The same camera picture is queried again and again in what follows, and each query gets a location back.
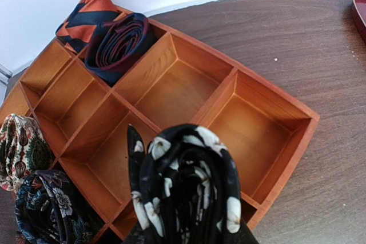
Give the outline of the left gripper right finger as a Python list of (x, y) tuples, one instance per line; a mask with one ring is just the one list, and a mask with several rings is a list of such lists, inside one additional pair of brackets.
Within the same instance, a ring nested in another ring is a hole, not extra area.
[(259, 244), (258, 240), (254, 237), (253, 233), (247, 226), (244, 219), (241, 219), (241, 225), (238, 233), (236, 234), (237, 244)]

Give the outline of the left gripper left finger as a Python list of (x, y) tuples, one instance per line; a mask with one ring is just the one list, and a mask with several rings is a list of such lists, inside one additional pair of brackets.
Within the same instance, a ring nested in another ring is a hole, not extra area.
[(122, 244), (154, 244), (154, 231), (149, 226), (142, 229), (139, 222), (137, 222), (128, 236), (121, 242)]

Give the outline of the black white floral tie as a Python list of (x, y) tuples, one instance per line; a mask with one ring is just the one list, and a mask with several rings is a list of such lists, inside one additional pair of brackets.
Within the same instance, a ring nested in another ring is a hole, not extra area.
[(206, 127), (167, 128), (144, 145), (127, 130), (129, 181), (141, 243), (238, 243), (241, 190), (227, 147)]

